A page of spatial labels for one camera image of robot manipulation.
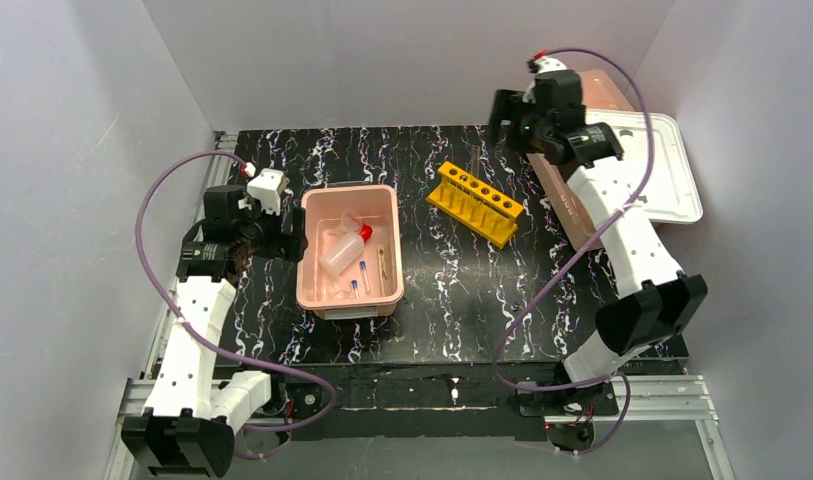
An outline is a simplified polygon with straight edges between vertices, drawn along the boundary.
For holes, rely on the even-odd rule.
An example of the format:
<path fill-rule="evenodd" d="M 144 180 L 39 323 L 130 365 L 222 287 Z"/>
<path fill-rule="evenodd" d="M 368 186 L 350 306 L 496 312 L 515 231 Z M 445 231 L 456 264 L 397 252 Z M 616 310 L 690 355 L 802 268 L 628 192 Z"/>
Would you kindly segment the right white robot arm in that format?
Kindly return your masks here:
<path fill-rule="evenodd" d="M 608 381 L 628 360 L 680 334 L 708 293 L 703 277 L 687 275 L 669 254 L 639 201 L 652 170 L 632 181 L 635 170 L 618 134 L 590 122 L 582 94 L 572 70 L 538 73 L 526 91 L 496 90 L 487 128 L 487 142 L 495 145 L 509 122 L 509 147 L 558 167 L 615 274 L 617 300 L 598 310 L 594 333 L 562 361 L 559 384 L 544 392 Z"/>

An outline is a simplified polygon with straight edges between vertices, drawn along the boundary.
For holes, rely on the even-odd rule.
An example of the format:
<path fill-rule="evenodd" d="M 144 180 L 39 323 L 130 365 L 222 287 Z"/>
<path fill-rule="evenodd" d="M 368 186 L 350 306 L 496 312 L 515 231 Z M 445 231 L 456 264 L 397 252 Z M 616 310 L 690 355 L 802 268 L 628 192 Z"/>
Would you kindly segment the blue capped small vials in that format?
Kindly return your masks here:
<path fill-rule="evenodd" d="M 372 289 L 371 289 L 371 285 L 370 285 L 370 279 L 369 279 L 369 273 L 368 273 L 368 268 L 367 268 L 366 261 L 360 260 L 359 261 L 359 268 L 360 268 L 360 273 L 361 273 L 361 277 L 362 277 L 362 285 L 363 285 L 364 292 L 365 292 L 366 295 L 370 295 L 372 293 Z"/>

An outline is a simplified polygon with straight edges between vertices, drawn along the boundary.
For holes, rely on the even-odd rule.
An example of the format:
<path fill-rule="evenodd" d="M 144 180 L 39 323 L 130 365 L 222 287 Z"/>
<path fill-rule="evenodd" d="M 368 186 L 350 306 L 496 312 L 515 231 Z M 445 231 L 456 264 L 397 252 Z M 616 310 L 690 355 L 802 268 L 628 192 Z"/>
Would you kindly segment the white box lid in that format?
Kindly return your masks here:
<path fill-rule="evenodd" d="M 619 190 L 629 195 L 637 187 L 647 165 L 647 137 L 641 112 L 587 111 L 589 123 L 608 124 L 623 148 Z M 639 200 L 654 223 L 693 224 L 703 216 L 703 207 L 677 122 L 668 115 L 651 115 L 654 165 Z"/>

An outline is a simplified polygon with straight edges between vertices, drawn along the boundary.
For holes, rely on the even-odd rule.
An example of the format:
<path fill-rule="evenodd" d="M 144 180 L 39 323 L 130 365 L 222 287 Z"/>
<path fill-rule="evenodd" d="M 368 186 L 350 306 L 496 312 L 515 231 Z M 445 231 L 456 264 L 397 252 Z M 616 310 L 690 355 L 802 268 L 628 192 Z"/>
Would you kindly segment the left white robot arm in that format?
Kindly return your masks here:
<path fill-rule="evenodd" d="M 234 437 L 254 410 L 270 400 L 271 380 L 261 371 L 235 374 L 212 392 L 216 354 L 196 335 L 218 344 L 245 262 L 252 256 L 297 263 L 304 255 L 305 212 L 292 210 L 282 228 L 281 184 L 209 187 L 204 217 L 183 236 L 177 267 L 177 306 L 195 331 L 172 327 L 165 358 L 142 412 L 124 420 L 121 439 L 156 476 L 223 477 L 234 456 Z"/>

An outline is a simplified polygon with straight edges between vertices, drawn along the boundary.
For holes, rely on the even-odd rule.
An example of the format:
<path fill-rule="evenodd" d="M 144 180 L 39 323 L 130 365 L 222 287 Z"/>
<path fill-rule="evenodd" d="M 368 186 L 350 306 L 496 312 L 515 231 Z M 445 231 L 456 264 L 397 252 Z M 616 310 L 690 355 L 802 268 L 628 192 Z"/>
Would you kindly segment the white plastic bottle red cap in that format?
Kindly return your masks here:
<path fill-rule="evenodd" d="M 362 255 L 372 234 L 373 228 L 365 223 L 358 230 L 345 233 L 319 258 L 319 266 L 326 274 L 339 276 Z"/>

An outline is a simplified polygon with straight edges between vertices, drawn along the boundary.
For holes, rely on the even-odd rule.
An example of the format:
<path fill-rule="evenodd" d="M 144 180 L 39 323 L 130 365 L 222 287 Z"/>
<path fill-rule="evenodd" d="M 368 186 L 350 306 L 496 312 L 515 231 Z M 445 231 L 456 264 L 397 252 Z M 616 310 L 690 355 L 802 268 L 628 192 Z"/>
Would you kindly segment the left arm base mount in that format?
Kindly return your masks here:
<path fill-rule="evenodd" d="M 278 424 L 283 425 L 290 425 L 294 422 L 293 420 L 293 413 L 295 410 L 296 399 L 294 397 L 290 397 L 288 393 L 283 394 L 283 405 L 276 411 L 276 413 L 270 417 L 263 417 L 263 420 L 277 420 Z M 245 425 L 241 430 L 241 437 L 237 441 L 236 448 L 233 451 L 233 456 L 238 459 L 246 460 L 246 461 L 267 461 L 281 453 L 285 450 L 285 448 L 291 444 L 292 442 L 292 432 L 291 431 L 270 431 L 271 425 L 266 424 L 248 424 Z M 277 443 L 273 448 L 268 451 L 259 450 L 254 451 L 251 450 L 247 443 L 247 437 L 249 434 L 256 433 L 256 434 L 273 434 L 276 436 Z"/>

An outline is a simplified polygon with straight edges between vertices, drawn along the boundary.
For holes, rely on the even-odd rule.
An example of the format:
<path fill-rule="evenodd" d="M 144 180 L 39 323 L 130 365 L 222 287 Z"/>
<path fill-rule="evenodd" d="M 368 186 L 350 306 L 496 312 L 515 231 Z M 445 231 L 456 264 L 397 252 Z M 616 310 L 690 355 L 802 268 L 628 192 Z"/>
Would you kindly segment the clear plastic funnel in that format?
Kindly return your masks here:
<path fill-rule="evenodd" d="M 361 215 L 354 209 L 345 209 L 341 214 L 341 227 L 345 233 L 359 233 L 364 225 Z"/>

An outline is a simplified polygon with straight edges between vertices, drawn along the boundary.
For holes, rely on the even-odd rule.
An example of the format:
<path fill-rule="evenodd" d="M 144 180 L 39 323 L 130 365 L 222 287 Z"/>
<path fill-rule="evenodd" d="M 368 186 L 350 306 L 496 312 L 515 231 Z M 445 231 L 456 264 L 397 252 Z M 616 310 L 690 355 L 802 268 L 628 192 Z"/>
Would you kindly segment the wooden test tube clamp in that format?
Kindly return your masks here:
<path fill-rule="evenodd" d="M 380 295 L 382 297 L 385 297 L 388 295 L 387 290 L 388 273 L 386 266 L 385 247 L 382 244 L 377 246 L 377 270 L 378 270 Z"/>

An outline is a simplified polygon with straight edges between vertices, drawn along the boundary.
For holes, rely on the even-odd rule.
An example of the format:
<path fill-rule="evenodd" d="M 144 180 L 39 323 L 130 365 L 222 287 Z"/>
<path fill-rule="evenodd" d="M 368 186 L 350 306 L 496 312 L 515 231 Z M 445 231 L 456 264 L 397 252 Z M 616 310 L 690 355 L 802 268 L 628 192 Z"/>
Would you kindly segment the clear glass test tube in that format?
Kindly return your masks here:
<path fill-rule="evenodd" d="M 477 177 L 479 175 L 480 157 L 481 147 L 479 145 L 472 146 L 469 159 L 469 173 L 471 176 Z"/>

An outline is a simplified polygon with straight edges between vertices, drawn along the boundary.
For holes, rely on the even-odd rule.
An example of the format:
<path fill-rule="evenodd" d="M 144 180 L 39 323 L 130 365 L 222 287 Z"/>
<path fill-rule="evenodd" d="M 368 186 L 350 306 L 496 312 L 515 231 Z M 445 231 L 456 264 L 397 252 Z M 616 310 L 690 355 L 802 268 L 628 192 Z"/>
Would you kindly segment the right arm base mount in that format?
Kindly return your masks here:
<path fill-rule="evenodd" d="M 545 421 L 547 440 L 569 454 L 591 449 L 596 443 L 594 421 L 622 410 L 610 383 L 556 392 L 516 390 L 510 401 L 522 417 L 554 418 Z"/>

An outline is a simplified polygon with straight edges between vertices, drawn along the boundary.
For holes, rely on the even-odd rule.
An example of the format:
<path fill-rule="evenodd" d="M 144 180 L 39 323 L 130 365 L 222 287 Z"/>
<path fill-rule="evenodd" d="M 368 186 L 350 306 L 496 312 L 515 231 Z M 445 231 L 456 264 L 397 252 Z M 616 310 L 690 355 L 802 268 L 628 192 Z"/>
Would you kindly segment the pink plastic bin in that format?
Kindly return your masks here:
<path fill-rule="evenodd" d="M 347 320 L 391 315 L 404 294 L 402 269 L 401 229 L 398 201 L 393 187 L 382 184 L 343 184 L 308 191 L 301 200 L 306 210 L 308 248 L 297 267 L 296 300 L 306 311 L 324 320 Z M 339 276 L 326 274 L 319 266 L 319 258 L 332 247 L 345 232 L 341 227 L 341 214 L 354 209 L 373 234 L 365 244 L 362 255 Z M 386 252 L 388 295 L 380 295 L 377 246 Z M 372 293 L 366 295 L 362 285 L 359 261 L 367 263 Z M 330 302 L 324 298 L 330 282 L 351 287 L 357 280 L 360 298 L 345 302 Z"/>

